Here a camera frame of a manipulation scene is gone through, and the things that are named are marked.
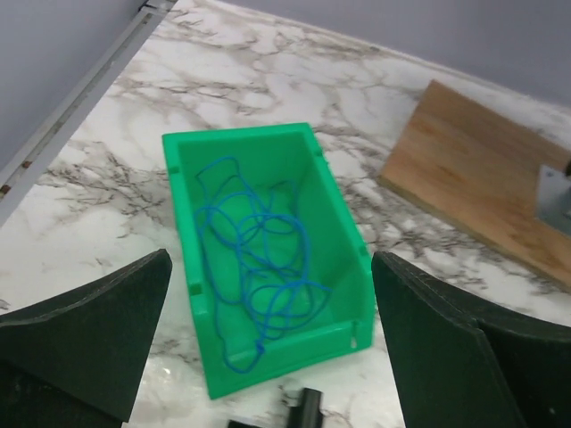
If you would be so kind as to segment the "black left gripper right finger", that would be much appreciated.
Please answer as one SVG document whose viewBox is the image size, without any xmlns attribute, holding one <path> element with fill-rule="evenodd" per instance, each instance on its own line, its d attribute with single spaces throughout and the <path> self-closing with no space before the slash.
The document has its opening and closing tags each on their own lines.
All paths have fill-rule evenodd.
<svg viewBox="0 0 571 428">
<path fill-rule="evenodd" d="M 447 284 L 390 252 L 371 263 L 408 427 L 567 427 L 570 330 Z"/>
</svg>

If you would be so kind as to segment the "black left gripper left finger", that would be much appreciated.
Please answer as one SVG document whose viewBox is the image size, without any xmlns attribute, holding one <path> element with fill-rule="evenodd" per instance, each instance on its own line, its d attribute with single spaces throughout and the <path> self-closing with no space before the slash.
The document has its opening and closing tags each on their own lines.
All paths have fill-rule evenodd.
<svg viewBox="0 0 571 428">
<path fill-rule="evenodd" d="M 132 413 L 172 261 L 154 251 L 1 317 L 3 427 L 120 427 Z"/>
</svg>

